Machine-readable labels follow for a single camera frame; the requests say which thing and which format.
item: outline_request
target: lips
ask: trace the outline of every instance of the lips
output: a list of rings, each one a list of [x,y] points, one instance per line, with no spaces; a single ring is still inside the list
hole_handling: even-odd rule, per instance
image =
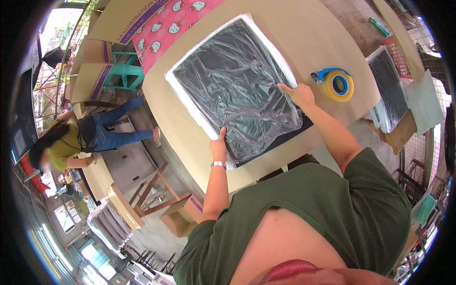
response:
[[[285,279],[300,273],[314,272],[318,269],[319,268],[314,264],[305,260],[288,260],[271,268],[271,270],[269,270],[269,272],[261,279],[259,284],[262,285],[270,281]]]

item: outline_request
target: pink hello kitty paper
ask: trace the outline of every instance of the pink hello kitty paper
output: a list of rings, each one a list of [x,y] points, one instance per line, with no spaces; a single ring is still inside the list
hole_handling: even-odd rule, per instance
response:
[[[144,75],[183,33],[224,1],[173,0],[161,7],[131,39]]]

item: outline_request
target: blue jeans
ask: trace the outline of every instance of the blue jeans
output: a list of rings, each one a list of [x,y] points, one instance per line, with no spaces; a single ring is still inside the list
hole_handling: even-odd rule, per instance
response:
[[[112,150],[123,145],[151,138],[154,135],[154,132],[151,130],[140,130],[133,133],[113,133],[106,130],[110,124],[114,123],[129,110],[141,105],[143,102],[144,98],[135,98],[124,103],[117,109],[92,115],[96,124],[96,132],[93,139],[95,152]]]

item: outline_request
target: yellow shirt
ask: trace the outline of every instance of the yellow shirt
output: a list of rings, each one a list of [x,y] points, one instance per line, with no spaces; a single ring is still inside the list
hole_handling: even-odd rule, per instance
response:
[[[49,128],[55,125],[59,120],[53,121]],[[65,171],[67,167],[67,158],[77,156],[81,152],[81,143],[78,140],[78,124],[68,123],[70,130],[60,140],[56,141],[50,148],[49,154],[51,155],[52,162],[55,167],[61,171]],[[85,145],[84,140],[80,136],[82,144]]]

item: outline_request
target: green t-shirt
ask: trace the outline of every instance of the green t-shirt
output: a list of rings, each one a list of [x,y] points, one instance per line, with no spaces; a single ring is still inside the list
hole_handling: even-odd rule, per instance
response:
[[[58,119],[53,121],[49,125],[49,128],[58,121]],[[78,140],[78,124],[68,123],[68,125],[70,126],[68,133],[49,148],[49,154],[51,155],[54,166],[63,172],[67,167],[67,158],[75,157],[81,152],[81,144]]]
[[[394,266],[410,229],[404,191],[366,148],[347,165],[344,178],[306,163],[236,193],[217,221],[204,221],[190,233],[176,264],[176,283],[228,284],[271,206],[303,218],[349,268],[381,275]]]

